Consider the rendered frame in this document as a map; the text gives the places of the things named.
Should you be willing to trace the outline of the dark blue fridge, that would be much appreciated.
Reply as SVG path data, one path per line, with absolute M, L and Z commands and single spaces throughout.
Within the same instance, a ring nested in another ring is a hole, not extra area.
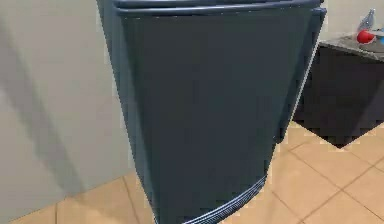
M 324 0 L 96 0 L 155 224 L 219 224 L 264 186 Z

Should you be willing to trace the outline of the dark kitchen counter cabinet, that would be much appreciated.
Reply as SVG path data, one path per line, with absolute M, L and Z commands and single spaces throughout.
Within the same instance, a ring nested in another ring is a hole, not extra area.
M 318 45 L 293 120 L 342 148 L 384 122 L 384 43 Z

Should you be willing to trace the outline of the blue dish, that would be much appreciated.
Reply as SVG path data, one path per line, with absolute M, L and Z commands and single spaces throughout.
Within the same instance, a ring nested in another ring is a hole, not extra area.
M 376 36 L 379 42 L 384 45 L 384 28 L 372 31 L 372 34 Z

